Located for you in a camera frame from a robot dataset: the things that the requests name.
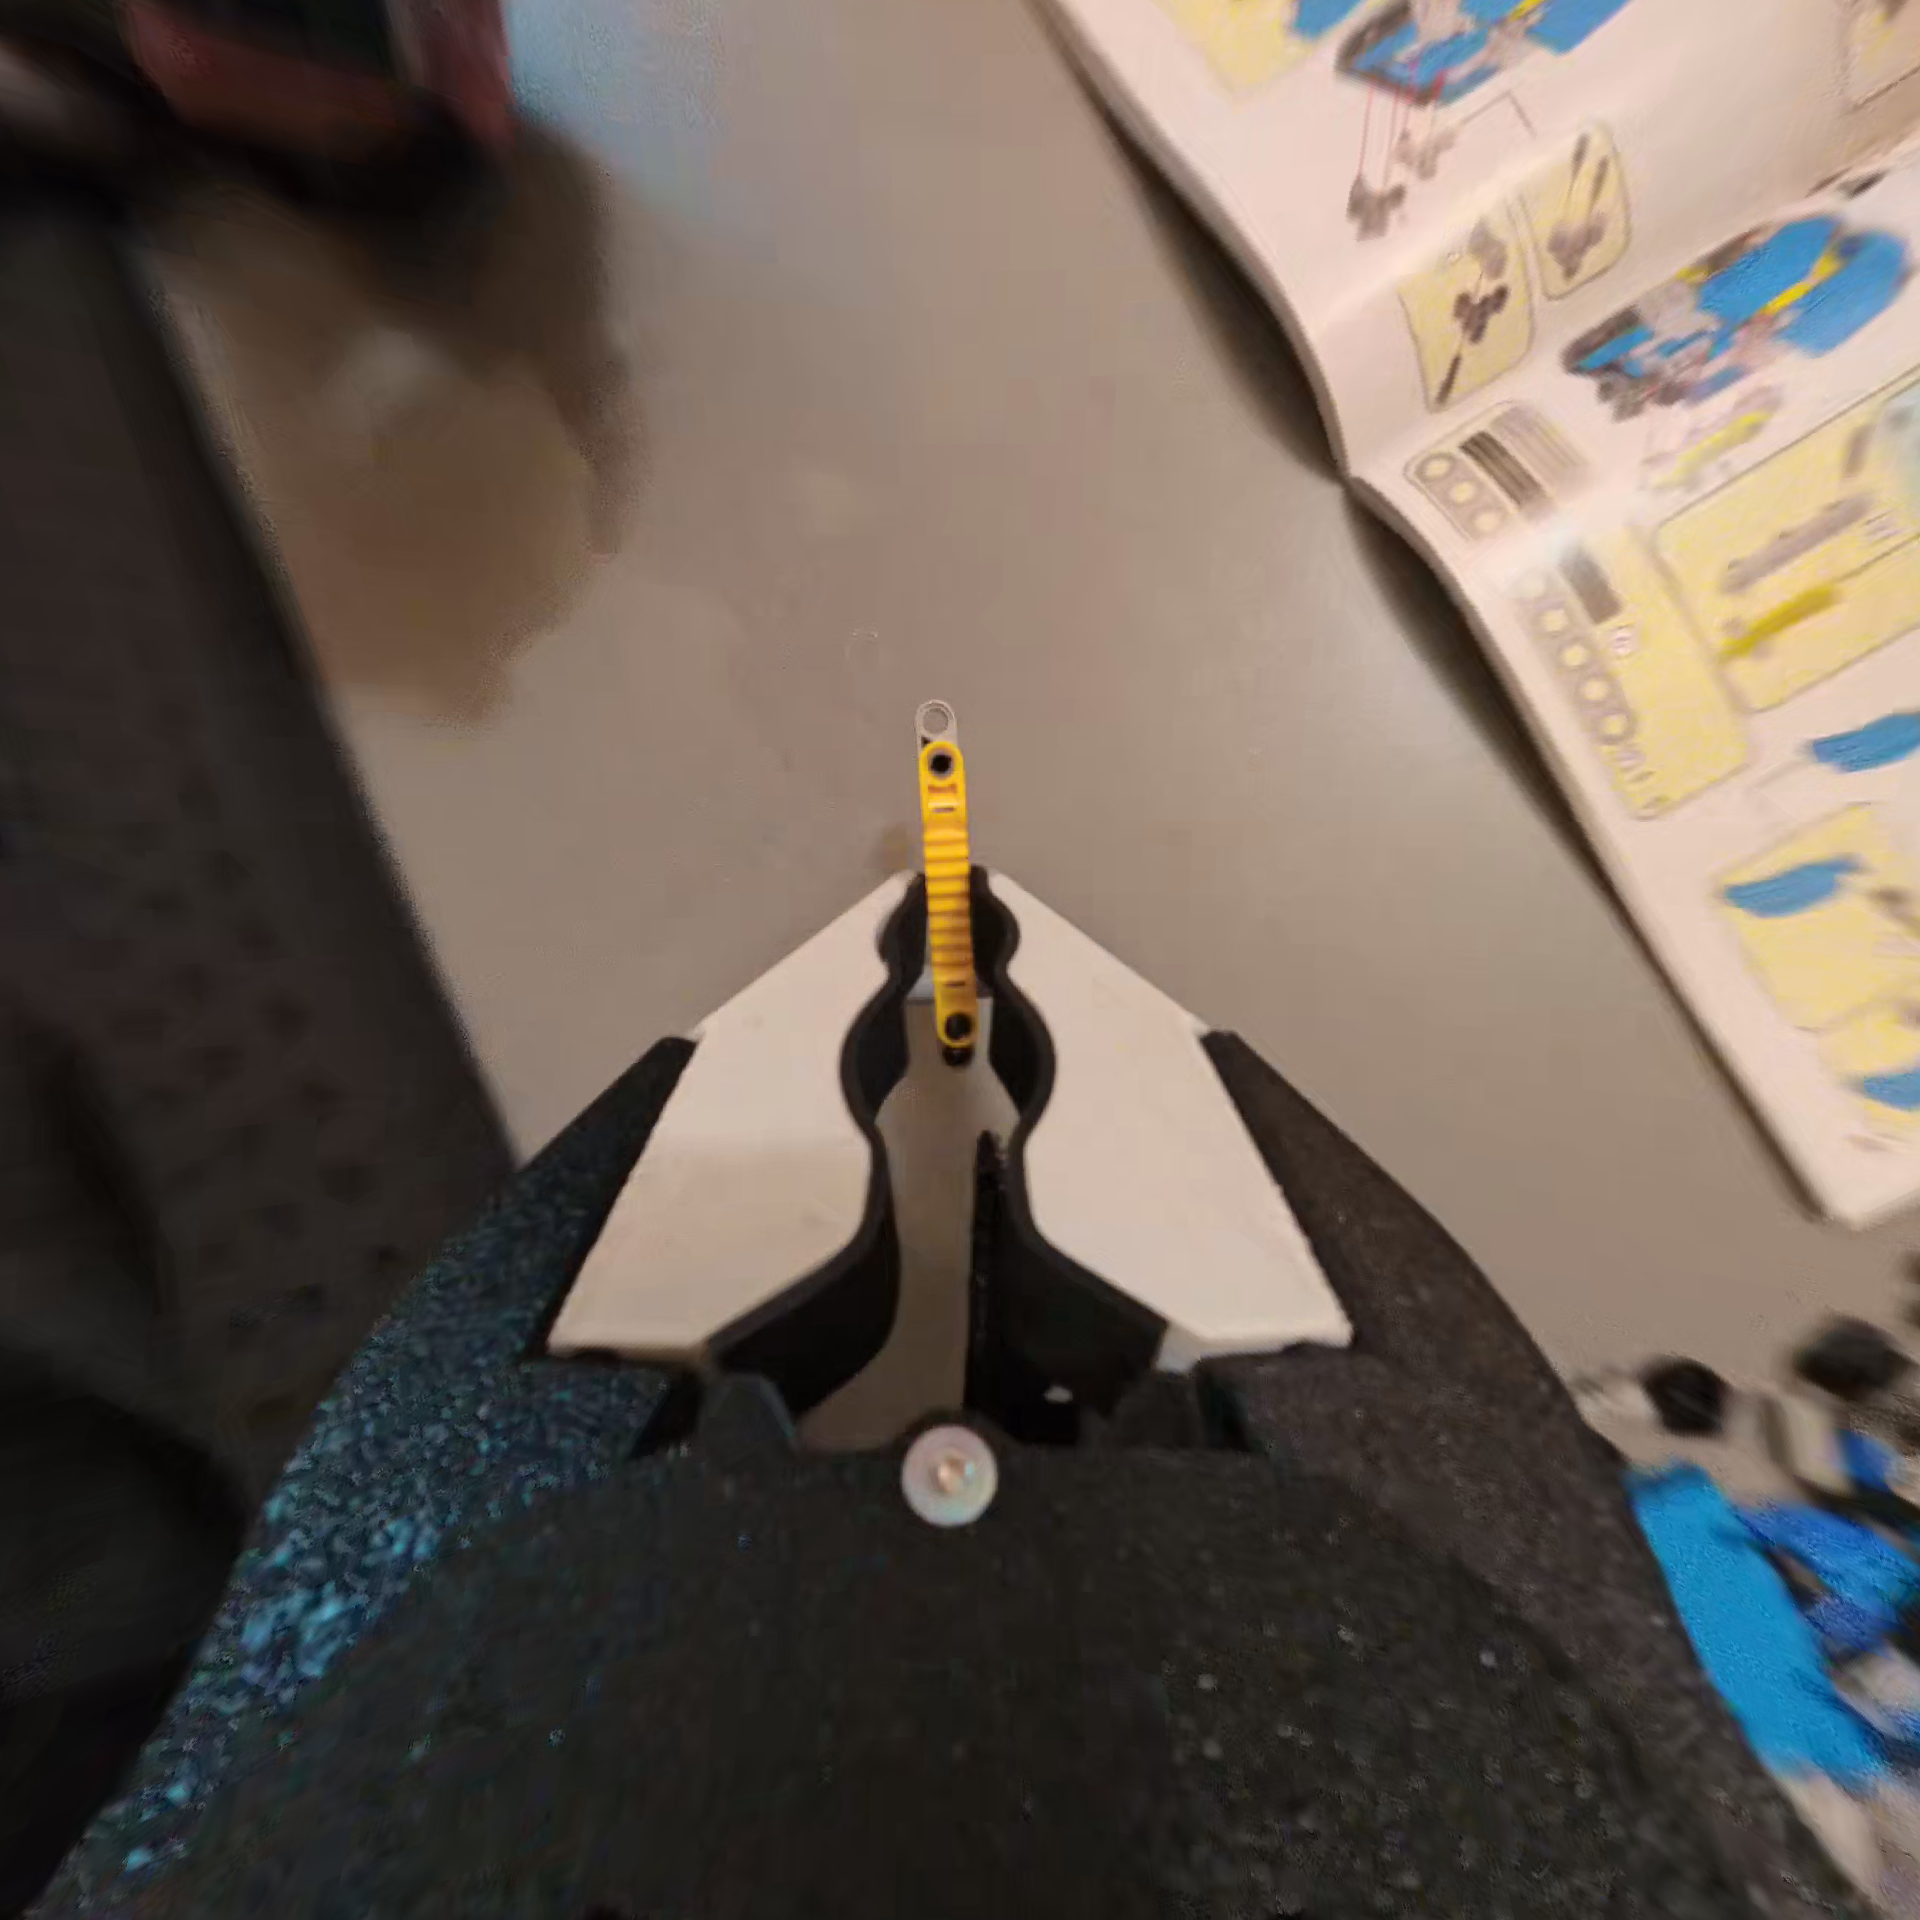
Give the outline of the yellow toothed rack piece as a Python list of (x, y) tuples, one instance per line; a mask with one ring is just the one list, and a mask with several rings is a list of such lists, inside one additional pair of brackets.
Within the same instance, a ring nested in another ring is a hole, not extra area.
[(972, 936), (972, 838), (967, 762), (949, 702), (915, 719), (925, 877), (925, 971), (935, 1036), (951, 1067), (976, 1056), (983, 1016)]

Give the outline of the person's left hand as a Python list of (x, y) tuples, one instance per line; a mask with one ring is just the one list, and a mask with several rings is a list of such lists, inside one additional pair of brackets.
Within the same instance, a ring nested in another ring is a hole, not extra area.
[(139, 76), (183, 127), (366, 159), (429, 134), (488, 154), (517, 134), (498, 2), (119, 2)]

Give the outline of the building instruction booklet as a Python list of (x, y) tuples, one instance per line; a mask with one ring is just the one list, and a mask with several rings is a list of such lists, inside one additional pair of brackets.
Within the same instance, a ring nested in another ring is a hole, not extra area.
[(1811, 1203), (1919, 1187), (1919, 6), (1069, 2)]

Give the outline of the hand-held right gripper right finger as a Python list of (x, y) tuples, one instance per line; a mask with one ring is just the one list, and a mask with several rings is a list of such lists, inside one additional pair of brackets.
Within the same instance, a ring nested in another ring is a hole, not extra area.
[(1352, 1319), (1209, 1043), (1215, 1030), (1011, 875), (980, 875), (1015, 1344), (1042, 1373), (1342, 1349)]

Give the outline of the grey desk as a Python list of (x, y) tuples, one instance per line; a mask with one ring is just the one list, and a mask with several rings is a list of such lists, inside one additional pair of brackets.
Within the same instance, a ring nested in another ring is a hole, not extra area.
[(411, 249), (217, 179), (152, 262), (515, 1154), (919, 859), (1236, 1031), (1570, 1376), (1896, 1324), (1623, 922), (1278, 323), (1027, 4), (513, 4)]

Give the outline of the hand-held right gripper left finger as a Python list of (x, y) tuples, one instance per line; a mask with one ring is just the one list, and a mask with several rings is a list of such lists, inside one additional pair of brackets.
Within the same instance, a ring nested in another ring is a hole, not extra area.
[(876, 1304), (832, 1370), (887, 1342), (901, 1289), (879, 1116), (908, 1063), (921, 882), (894, 873), (760, 971), (688, 1053), (548, 1327), (555, 1355), (735, 1370), (815, 1297)]

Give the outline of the pile of brick pieces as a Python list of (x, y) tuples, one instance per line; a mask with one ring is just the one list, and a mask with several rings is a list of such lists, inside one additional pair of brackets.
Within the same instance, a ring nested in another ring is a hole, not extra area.
[(1832, 1311), (1766, 1373), (1575, 1376), (1711, 1685), (1879, 1915), (1919, 1909), (1919, 1316)]

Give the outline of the black dimpled edge pad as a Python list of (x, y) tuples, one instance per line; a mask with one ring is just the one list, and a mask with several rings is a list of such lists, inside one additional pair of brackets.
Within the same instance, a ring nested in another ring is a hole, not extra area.
[(266, 1491), (515, 1156), (102, 207), (4, 192), (4, 1027), (107, 1209), (91, 1373)]

